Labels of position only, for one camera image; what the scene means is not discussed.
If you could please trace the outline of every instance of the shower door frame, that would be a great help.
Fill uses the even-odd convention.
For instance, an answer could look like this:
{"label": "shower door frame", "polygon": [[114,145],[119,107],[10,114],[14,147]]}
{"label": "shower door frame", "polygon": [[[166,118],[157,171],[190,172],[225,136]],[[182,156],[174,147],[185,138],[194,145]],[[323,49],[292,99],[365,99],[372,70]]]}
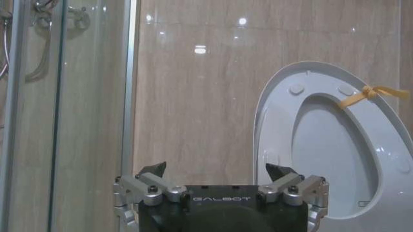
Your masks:
{"label": "shower door frame", "polygon": [[[122,133],[122,163],[121,173],[133,173],[133,142],[134,142],[134,110],[136,110],[136,73],[137,73],[137,58],[138,58],[138,40],[140,40],[140,9],[141,0],[125,0],[125,28],[126,33],[123,35],[128,38],[128,68],[126,68],[126,93],[125,93],[125,117],[123,117],[123,133]],[[19,87],[23,84],[26,70],[26,50],[27,50],[27,31],[29,31],[29,18],[33,8],[31,0],[15,0],[14,2],[14,24],[13,24],[13,45],[11,45],[11,66],[9,74],[7,84],[7,100],[6,100],[6,120],[5,120],[5,140],[3,140],[3,155],[0,163],[0,232],[7,231],[9,227],[9,214],[10,214],[10,200],[11,200],[11,180],[13,180],[13,166],[14,166],[14,150],[15,150],[15,135],[17,135],[17,115],[19,110]],[[63,57],[65,57],[65,44],[66,44],[66,22],[67,16],[63,9],[67,8],[67,0],[61,0],[54,14],[58,14],[58,21],[61,23],[54,24],[54,30],[58,30],[59,36],[51,36],[51,40],[61,44],[59,61],[58,61],[58,87],[57,87],[57,101],[55,101],[55,121],[54,123],[54,151],[53,156],[57,156],[57,131],[58,131],[58,115],[59,115],[59,97],[61,97],[61,79],[63,75]],[[50,190],[50,219],[53,213],[53,200],[54,190]]]}

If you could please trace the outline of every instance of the glass shower door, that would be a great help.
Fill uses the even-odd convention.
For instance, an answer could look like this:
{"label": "glass shower door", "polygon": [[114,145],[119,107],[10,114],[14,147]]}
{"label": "glass shower door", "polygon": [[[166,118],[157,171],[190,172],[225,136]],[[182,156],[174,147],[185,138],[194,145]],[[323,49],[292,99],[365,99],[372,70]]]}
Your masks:
{"label": "glass shower door", "polygon": [[113,232],[129,0],[15,0],[0,231]]}

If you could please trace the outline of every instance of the yellow rubber band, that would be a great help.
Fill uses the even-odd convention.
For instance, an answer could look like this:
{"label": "yellow rubber band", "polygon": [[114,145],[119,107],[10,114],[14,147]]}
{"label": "yellow rubber band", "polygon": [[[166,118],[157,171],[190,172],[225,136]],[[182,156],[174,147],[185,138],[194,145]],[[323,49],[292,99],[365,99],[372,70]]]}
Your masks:
{"label": "yellow rubber band", "polygon": [[367,99],[375,98],[379,95],[379,93],[389,95],[389,96],[395,96],[403,99],[408,99],[411,96],[411,93],[407,90],[397,90],[397,89],[392,89],[385,86],[376,86],[376,87],[365,86],[363,88],[363,91],[355,94],[353,96],[348,97],[345,100],[343,100],[339,106],[341,109],[344,109],[348,106],[355,105],[357,102],[360,102],[365,98]]}

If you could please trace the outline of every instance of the label sticker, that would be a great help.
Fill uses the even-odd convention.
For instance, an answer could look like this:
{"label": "label sticker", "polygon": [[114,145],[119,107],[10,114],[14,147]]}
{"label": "label sticker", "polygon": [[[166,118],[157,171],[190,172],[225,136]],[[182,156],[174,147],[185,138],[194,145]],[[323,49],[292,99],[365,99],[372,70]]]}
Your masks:
{"label": "label sticker", "polygon": [[368,206],[369,203],[371,203],[371,201],[359,201],[359,206],[360,206],[361,208],[364,208],[364,207]]}

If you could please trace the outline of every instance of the toilet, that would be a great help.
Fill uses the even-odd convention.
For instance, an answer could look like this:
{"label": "toilet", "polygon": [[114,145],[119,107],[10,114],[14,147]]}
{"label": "toilet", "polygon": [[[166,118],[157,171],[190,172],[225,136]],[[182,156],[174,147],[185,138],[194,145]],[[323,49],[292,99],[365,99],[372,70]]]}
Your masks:
{"label": "toilet", "polygon": [[321,62],[283,68],[264,89],[254,122],[254,182],[265,164],[331,183],[320,232],[413,231],[413,143],[381,96],[344,110],[339,102],[367,85]]}

